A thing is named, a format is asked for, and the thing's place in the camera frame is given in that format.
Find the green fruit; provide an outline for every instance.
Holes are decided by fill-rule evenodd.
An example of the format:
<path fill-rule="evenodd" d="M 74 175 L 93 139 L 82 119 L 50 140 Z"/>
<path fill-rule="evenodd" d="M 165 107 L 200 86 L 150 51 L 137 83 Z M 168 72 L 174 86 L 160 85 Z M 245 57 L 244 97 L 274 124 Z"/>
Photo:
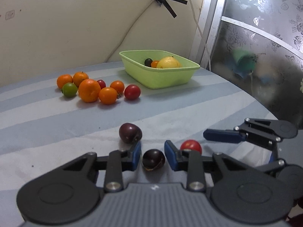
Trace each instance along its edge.
<path fill-rule="evenodd" d="M 62 93 L 65 97 L 71 98 L 77 94 L 78 88 L 74 83 L 66 83 L 62 87 Z"/>

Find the white cable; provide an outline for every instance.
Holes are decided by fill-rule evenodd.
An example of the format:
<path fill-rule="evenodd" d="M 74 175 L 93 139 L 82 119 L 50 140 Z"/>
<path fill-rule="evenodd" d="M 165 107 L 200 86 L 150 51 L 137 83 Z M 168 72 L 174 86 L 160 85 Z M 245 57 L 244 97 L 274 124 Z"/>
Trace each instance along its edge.
<path fill-rule="evenodd" d="M 199 30 L 199 33 L 200 33 L 200 35 L 201 35 L 201 40 L 202 40 L 202 42 L 203 42 L 204 45 L 205 45 L 206 54 L 207 54 L 207 57 L 208 57 L 208 60 L 209 60 L 209 70 L 212 71 L 212 67 L 211 67 L 211 63 L 210 63 L 210 54 L 209 54 L 209 51 L 208 51 L 208 49 L 207 49 L 207 45 L 206 45 L 205 41 L 203 40 L 203 34 L 202 34 L 202 31 L 201 31 L 201 29 L 200 29 L 200 27 L 199 27 L 198 21 L 196 20 L 196 16 L 195 16 L 195 14 L 194 14 L 194 7 L 193 7 L 193 5 L 192 5 L 191 0 L 189 0 L 189 4 L 190 4 L 190 7 L 191 7 L 192 15 L 193 15 L 193 17 L 194 17 L 194 21 L 195 21 L 195 23 L 196 23 L 196 25 L 197 25 L 197 28 L 198 28 L 198 30 Z"/>
<path fill-rule="evenodd" d="M 105 59 L 104 62 L 107 62 L 111 56 L 116 52 L 116 50 L 121 46 L 121 44 L 123 43 L 124 39 L 126 38 L 127 34 L 129 33 L 129 31 L 131 30 L 131 28 L 134 26 L 134 24 L 138 21 L 138 19 L 141 17 L 141 15 L 150 7 L 150 5 L 154 2 L 155 0 L 152 0 L 148 6 L 139 14 L 139 16 L 133 21 L 133 23 L 130 25 L 130 27 L 128 28 L 128 30 L 124 33 L 123 37 L 121 38 L 121 40 L 119 41 L 119 43 L 116 45 L 116 47 L 110 52 L 110 54 L 107 56 L 107 58 Z"/>

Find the orange cherry tomato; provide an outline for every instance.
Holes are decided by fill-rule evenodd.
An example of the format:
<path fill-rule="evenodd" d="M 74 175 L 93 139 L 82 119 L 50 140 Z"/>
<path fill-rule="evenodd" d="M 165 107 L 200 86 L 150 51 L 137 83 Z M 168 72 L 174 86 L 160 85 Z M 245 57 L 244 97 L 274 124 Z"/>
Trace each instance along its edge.
<path fill-rule="evenodd" d="M 115 89 L 118 92 L 118 94 L 123 93 L 124 88 L 125 88 L 124 83 L 120 80 L 112 82 L 110 87 Z"/>
<path fill-rule="evenodd" d="M 154 61 L 151 63 L 151 67 L 152 67 L 152 68 L 157 68 L 158 63 L 159 63 L 159 60 L 154 60 Z"/>
<path fill-rule="evenodd" d="M 111 105 L 117 100 L 118 93 L 115 89 L 111 87 L 105 87 L 99 92 L 99 99 L 103 104 Z"/>

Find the striped tablecloth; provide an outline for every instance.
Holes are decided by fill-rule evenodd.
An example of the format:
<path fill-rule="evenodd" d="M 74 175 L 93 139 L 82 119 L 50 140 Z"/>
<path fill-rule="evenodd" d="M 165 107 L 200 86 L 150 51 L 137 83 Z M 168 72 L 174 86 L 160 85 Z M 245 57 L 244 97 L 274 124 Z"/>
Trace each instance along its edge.
<path fill-rule="evenodd" d="M 141 88 L 140 99 L 115 105 L 84 103 L 77 96 L 67 100 L 56 86 L 59 75 L 77 71 L 108 85 L 122 80 Z M 275 119 L 258 101 L 225 79 L 198 70 L 189 83 L 151 90 L 127 75 L 121 62 L 104 63 L 41 76 L 0 88 L 0 227 L 17 227 L 22 218 L 16 206 L 18 189 L 29 180 L 50 171 L 86 152 L 99 156 L 125 148 L 119 127 L 129 122 L 143 131 L 142 152 L 151 148 L 163 151 L 164 141 L 177 147 L 195 139 L 204 155 L 224 152 L 256 166 L 267 163 L 270 152 L 250 143 L 214 143 L 203 138 L 203 131 L 232 129 L 246 117 Z M 182 182 L 185 172 L 172 172 L 166 163 L 162 170 L 146 173 L 124 172 L 128 182 Z M 97 185 L 102 185 L 100 173 Z"/>

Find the green plastic basket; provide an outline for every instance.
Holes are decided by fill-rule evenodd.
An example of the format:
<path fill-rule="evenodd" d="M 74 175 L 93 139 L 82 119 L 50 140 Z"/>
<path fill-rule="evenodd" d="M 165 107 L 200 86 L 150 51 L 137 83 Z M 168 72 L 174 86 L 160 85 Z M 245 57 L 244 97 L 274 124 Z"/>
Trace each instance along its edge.
<path fill-rule="evenodd" d="M 187 83 L 200 66 L 186 58 L 161 50 L 131 50 L 120 52 L 125 71 L 139 83 L 150 89 L 161 89 Z M 161 60 L 173 56 L 181 68 L 158 69 L 144 65 L 147 58 Z"/>

